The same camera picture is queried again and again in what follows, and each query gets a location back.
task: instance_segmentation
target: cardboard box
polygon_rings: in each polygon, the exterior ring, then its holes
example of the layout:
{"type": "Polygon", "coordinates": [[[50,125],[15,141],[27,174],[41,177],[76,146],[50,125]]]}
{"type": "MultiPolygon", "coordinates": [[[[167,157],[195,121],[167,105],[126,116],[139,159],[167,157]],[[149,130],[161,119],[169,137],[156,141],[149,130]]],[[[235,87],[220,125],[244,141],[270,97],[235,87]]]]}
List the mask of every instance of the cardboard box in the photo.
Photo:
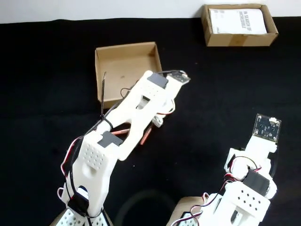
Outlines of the cardboard box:
{"type": "Polygon", "coordinates": [[[103,102],[104,108],[110,108],[122,98],[122,88],[132,87],[145,71],[159,72],[162,68],[156,43],[144,42],[97,48],[95,70],[99,101],[106,72],[103,102]]]}
{"type": "Polygon", "coordinates": [[[202,24],[207,46],[269,46],[278,36],[268,7],[261,4],[240,4],[240,5],[204,5],[202,10],[202,24]],[[215,9],[239,9],[258,8],[262,11],[267,34],[213,34],[210,20],[210,8],[215,9]]]}

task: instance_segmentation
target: white wall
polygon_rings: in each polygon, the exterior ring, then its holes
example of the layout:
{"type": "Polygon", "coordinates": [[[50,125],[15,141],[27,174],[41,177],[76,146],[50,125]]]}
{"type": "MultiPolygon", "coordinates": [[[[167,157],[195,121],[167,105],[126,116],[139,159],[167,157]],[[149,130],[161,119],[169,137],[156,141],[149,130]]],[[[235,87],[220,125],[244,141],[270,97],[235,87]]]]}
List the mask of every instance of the white wall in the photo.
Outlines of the white wall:
{"type": "Polygon", "coordinates": [[[301,0],[0,0],[0,23],[120,17],[189,18],[203,4],[266,4],[272,16],[301,16],[301,0]]]}

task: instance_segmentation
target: white robotic arm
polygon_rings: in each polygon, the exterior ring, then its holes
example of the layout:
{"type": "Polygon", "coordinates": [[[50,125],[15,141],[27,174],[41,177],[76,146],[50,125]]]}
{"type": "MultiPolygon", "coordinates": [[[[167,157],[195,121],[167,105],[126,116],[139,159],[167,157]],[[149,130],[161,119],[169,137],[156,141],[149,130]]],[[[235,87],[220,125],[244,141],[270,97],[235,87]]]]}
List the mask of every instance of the white robotic arm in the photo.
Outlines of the white robotic arm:
{"type": "Polygon", "coordinates": [[[258,226],[277,191],[269,174],[268,155],[277,150],[280,125],[280,120],[258,114],[246,149],[230,149],[224,165],[225,182],[219,192],[203,196],[204,204],[196,203],[172,226],[258,226]],[[197,216],[191,215],[194,207],[202,207],[197,216]]]}
{"type": "Polygon", "coordinates": [[[83,137],[59,195],[73,215],[88,217],[92,222],[93,217],[99,216],[117,160],[123,161],[130,155],[150,123],[162,125],[163,118],[175,109],[174,98],[181,86],[189,80],[183,71],[171,71],[166,77],[146,71],[119,105],[83,137]],[[123,123],[131,125],[125,140],[111,133],[123,123]]]}

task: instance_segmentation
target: paper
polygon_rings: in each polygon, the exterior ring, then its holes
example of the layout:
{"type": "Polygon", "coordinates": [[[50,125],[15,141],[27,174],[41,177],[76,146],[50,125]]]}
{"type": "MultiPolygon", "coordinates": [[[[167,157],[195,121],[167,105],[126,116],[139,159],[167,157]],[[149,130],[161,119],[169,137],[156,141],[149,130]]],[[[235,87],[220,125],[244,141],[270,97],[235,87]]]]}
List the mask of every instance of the paper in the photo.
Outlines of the paper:
{"type": "Polygon", "coordinates": [[[214,34],[266,34],[262,11],[255,8],[210,9],[214,34]]]}

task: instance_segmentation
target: black surface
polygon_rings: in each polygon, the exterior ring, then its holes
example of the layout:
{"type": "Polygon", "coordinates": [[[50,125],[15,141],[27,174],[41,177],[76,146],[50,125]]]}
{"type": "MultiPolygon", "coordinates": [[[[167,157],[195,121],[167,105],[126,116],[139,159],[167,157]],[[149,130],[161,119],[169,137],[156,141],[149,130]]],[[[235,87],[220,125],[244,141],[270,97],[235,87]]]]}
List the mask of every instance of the black surface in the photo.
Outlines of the black surface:
{"type": "Polygon", "coordinates": [[[282,120],[278,193],[261,225],[299,225],[301,19],[275,23],[280,35],[270,48],[206,48],[200,19],[1,24],[2,224],[48,225],[64,209],[60,164],[100,114],[94,49],[156,41],[163,69],[182,69],[191,81],[164,126],[117,163],[110,218],[133,197],[141,208],[124,225],[165,225],[181,197],[216,192],[229,148],[246,146],[261,113],[282,120]],[[160,208],[165,214],[151,215],[160,208]]]}
{"type": "Polygon", "coordinates": [[[269,180],[259,173],[254,172],[253,169],[249,169],[247,176],[243,181],[244,185],[253,189],[255,192],[265,196],[269,187],[269,180]]]}

